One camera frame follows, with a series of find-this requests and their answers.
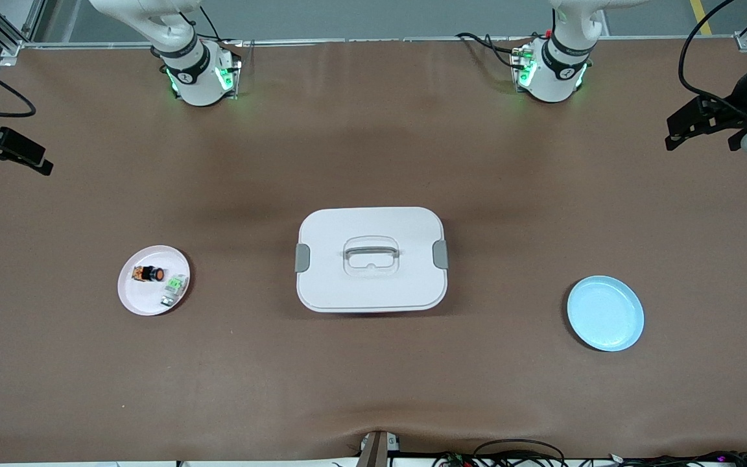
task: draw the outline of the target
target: blue plate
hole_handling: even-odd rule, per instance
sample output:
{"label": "blue plate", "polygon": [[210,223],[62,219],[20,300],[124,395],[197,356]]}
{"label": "blue plate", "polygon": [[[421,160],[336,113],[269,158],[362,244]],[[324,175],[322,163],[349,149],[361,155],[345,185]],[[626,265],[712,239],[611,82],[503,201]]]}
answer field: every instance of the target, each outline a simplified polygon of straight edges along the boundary
{"label": "blue plate", "polygon": [[644,329],[638,296],[619,279],[607,276],[590,276],[575,284],[567,314],[578,337],[607,352],[634,345]]}

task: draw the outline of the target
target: plate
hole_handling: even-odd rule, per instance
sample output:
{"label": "plate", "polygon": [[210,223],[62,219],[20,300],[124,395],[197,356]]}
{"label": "plate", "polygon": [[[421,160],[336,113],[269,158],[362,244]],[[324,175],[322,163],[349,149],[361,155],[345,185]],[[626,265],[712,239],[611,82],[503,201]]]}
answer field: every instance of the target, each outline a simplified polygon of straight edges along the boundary
{"label": "plate", "polygon": [[616,352],[634,345],[644,329],[644,310],[619,279],[591,276],[575,284],[567,301],[569,324],[593,348]]}
{"label": "plate", "polygon": [[[135,281],[131,278],[131,272],[135,266],[155,266],[166,272],[166,278],[163,281]],[[184,296],[178,298],[178,301],[171,307],[160,304],[160,298],[163,296],[163,287],[169,278],[177,274],[186,275],[186,287],[189,287],[189,261],[177,249],[166,245],[156,245],[154,247],[143,248],[136,252],[134,256],[128,258],[117,278],[117,295],[123,306],[128,308],[131,313],[141,316],[154,316],[160,313],[166,313],[171,308],[176,307]]]}

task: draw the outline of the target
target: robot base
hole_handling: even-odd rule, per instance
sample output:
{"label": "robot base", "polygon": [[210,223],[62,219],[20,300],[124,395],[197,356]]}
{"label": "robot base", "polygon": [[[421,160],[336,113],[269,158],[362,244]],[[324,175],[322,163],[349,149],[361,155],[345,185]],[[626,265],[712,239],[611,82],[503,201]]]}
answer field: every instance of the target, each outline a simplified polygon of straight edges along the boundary
{"label": "robot base", "polygon": [[237,99],[241,61],[234,61],[229,50],[215,42],[202,41],[210,52],[209,66],[194,84],[184,84],[169,75],[175,97],[191,106],[211,106],[222,99]]}
{"label": "robot base", "polygon": [[536,38],[529,44],[522,45],[521,56],[513,56],[512,63],[523,66],[523,70],[512,69],[512,80],[518,92],[529,92],[539,101],[560,102],[572,95],[581,86],[581,79],[587,71],[587,65],[577,73],[575,79],[560,80],[554,71],[543,62],[543,44],[546,39]]}

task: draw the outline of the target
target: white robot link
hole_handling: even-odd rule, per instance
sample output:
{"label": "white robot link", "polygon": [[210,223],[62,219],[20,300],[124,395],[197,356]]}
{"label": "white robot link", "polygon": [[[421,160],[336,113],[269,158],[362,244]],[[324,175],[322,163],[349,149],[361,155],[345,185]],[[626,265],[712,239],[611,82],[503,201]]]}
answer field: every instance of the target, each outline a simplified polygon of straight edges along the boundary
{"label": "white robot link", "polygon": [[630,8],[649,0],[549,0],[550,36],[516,49],[513,78],[519,89],[545,102],[560,102],[581,85],[587,59],[602,32],[599,10]]}
{"label": "white robot link", "polygon": [[214,41],[202,40],[181,13],[201,0],[91,0],[104,15],[131,26],[152,42],[152,53],[166,64],[172,88],[192,106],[210,106],[237,92],[240,57]]}

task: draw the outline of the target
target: brown table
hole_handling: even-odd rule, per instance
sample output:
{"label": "brown table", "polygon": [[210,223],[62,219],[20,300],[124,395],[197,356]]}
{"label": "brown table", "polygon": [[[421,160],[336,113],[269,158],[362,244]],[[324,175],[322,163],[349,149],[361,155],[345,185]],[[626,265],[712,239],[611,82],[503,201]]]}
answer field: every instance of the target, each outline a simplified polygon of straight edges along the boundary
{"label": "brown table", "polygon": [[[146,50],[23,51],[50,178],[0,164],[0,461],[349,455],[530,437],[570,456],[747,449],[747,154],[665,151],[691,95],[681,41],[601,42],[581,92],[540,104],[456,42],[259,48],[241,97],[192,108]],[[730,39],[689,74],[729,91]],[[0,90],[0,109],[18,109]],[[420,205],[445,225],[441,305],[324,316],[296,296],[308,213]],[[116,296],[128,256],[187,252],[162,317]],[[633,348],[567,328],[580,278],[643,301]]]}

